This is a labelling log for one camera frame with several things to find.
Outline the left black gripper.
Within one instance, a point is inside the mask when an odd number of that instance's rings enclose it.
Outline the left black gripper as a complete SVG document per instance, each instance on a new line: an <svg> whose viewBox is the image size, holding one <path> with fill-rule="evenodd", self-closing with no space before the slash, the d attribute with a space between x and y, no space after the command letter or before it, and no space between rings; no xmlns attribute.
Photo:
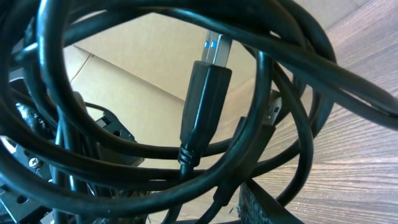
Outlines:
<svg viewBox="0 0 398 224"><path fill-rule="evenodd" d="M123 141L126 139L128 142L133 142L134 138L130 132L109 111L105 112L109 123L106 126L95 127L92 119L84 111L87 104L81 98L74 99L72 95L63 62L57 65L42 65L41 67L47 79L47 84L53 93L54 100L63 109L59 112L62 121L72 119L75 121L72 124L72 128L74 130L82 129L82 125L78 124L78 118L72 114L73 111L67 109L67 103L70 103L72 108L83 116L83 121L88 123L89 127L94 128L96 134L110 140ZM112 187L111 184L105 183L102 177L96 176L94 172L94 166L103 166L106 160L109 159L108 155L101 156L100 161L86 159L80 155L71 154L52 143L45 142L23 122L10 95L9 85L6 83L1 85L1 126L5 130L6 136L19 141L25 147L31 142L34 152L48 162L51 161L53 156L55 158L54 166L61 169L64 173L75 174L79 178L83 178L88 182L93 181L107 189ZM87 215L90 220L98 219L106 223L145 222L143 214L115 208L111 204L110 198L93 198L47 183L44 179L21 165L6 152L5 148L1 149L1 178L11 189L59 212Z"/></svg>

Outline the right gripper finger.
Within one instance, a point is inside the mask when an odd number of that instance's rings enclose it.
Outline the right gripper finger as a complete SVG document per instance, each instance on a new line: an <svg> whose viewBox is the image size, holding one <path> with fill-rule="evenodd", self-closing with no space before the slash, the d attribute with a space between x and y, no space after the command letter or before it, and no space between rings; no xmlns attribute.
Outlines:
<svg viewBox="0 0 398 224"><path fill-rule="evenodd" d="M245 224L303 224L252 179L240 186L238 213Z"/></svg>

